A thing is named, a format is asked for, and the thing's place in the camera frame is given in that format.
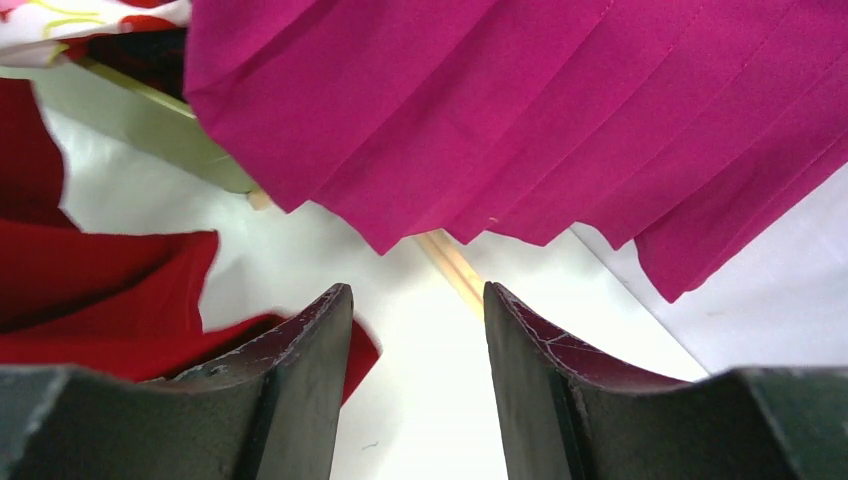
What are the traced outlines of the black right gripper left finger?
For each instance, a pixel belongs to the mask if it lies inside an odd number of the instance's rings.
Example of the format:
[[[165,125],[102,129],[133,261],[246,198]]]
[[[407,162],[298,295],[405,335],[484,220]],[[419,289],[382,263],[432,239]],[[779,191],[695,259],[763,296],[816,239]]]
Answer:
[[[293,318],[171,379],[5,367],[1,475],[326,479],[352,319],[352,290],[336,284]]]

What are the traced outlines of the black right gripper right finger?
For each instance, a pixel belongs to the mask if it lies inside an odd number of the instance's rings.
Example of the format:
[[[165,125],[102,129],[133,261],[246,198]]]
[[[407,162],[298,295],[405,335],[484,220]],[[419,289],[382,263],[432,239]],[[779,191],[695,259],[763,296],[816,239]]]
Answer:
[[[686,382],[607,354],[503,285],[484,323],[512,479],[843,479],[845,368]]]

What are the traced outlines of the red navy plaid skirt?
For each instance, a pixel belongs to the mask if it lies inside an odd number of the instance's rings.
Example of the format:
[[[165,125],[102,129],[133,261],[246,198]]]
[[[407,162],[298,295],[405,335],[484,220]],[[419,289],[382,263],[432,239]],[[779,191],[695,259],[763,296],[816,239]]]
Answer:
[[[61,40],[65,55],[89,58],[177,100],[183,95],[185,28],[122,34],[96,34]]]

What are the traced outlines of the white red floral garment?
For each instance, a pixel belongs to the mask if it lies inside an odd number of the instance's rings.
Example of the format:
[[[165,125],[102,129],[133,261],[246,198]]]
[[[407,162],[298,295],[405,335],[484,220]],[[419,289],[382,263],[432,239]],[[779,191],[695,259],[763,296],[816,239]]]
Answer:
[[[185,27],[191,3],[28,0],[1,3],[1,65],[39,68],[77,59],[95,37]]]

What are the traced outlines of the red dress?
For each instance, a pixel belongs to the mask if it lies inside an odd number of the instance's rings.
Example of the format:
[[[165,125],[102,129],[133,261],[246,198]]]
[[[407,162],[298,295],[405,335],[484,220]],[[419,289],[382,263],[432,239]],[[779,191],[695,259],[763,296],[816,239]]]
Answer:
[[[380,351],[348,289],[293,317],[208,331],[199,301],[218,251],[212,231],[103,234],[62,210],[62,154],[31,85],[1,83],[1,389],[96,406],[256,404],[275,377],[344,403]]]

